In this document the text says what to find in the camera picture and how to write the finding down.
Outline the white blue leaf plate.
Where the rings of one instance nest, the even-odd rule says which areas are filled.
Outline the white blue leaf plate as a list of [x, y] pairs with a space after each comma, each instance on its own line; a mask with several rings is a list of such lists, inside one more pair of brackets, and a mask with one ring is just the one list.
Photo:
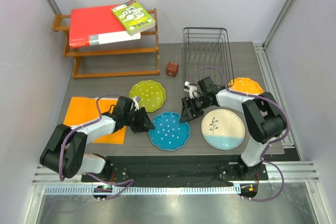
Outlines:
[[245, 137], [245, 127], [240, 117], [226, 109], [208, 112], [202, 119], [201, 131], [205, 141], [219, 150], [232, 150]]

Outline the black wire dish rack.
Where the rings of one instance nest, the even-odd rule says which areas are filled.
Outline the black wire dish rack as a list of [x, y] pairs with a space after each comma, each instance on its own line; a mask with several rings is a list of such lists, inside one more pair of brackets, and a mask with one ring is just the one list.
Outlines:
[[228, 31], [221, 27], [183, 29], [185, 77], [191, 85], [211, 77], [217, 86], [232, 85], [234, 71]]

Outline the blue dotted plate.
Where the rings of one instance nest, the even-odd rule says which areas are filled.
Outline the blue dotted plate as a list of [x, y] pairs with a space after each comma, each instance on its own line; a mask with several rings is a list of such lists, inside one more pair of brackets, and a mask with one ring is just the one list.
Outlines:
[[182, 148], [190, 138], [190, 126], [180, 123], [180, 114], [163, 112], [152, 123], [155, 129], [149, 130], [149, 138], [154, 146], [162, 151], [175, 151]]

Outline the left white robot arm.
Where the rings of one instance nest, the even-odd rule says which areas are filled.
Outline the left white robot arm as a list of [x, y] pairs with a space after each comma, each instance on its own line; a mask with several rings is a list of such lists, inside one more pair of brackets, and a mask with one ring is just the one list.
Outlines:
[[138, 101], [138, 97], [119, 96], [116, 104], [107, 112], [99, 111], [94, 120], [73, 126], [57, 125], [39, 158], [40, 165], [58, 173], [60, 180], [86, 174], [107, 181], [113, 173], [111, 161], [100, 154], [86, 154], [86, 146], [125, 126], [134, 133], [153, 130], [155, 126]]

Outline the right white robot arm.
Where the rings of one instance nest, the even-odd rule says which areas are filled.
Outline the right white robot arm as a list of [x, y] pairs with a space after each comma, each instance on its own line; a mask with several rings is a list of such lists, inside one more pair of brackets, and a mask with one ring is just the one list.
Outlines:
[[181, 123], [203, 116], [204, 109], [211, 106], [243, 113], [250, 138], [237, 160], [237, 173], [242, 179], [254, 177], [272, 143], [281, 141], [289, 133], [288, 117], [270, 92], [235, 91], [228, 86], [217, 86], [211, 77], [200, 80], [197, 86], [185, 81], [183, 88], [188, 96], [182, 99]]

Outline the green dotted plate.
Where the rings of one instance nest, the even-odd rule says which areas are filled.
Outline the green dotted plate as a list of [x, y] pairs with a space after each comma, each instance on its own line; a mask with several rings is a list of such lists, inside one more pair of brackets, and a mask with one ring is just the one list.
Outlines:
[[159, 82], [144, 80], [133, 85], [129, 97], [139, 97], [139, 107], [144, 107], [147, 112], [154, 112], [163, 106], [166, 90]]

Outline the orange dotted plate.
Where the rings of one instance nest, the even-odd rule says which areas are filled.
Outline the orange dotted plate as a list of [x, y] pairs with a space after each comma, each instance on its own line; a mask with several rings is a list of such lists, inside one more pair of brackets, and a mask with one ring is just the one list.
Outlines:
[[228, 83], [228, 86], [232, 90], [242, 93], [259, 95], [264, 92], [259, 83], [250, 78], [238, 77], [231, 79], [231, 81]]

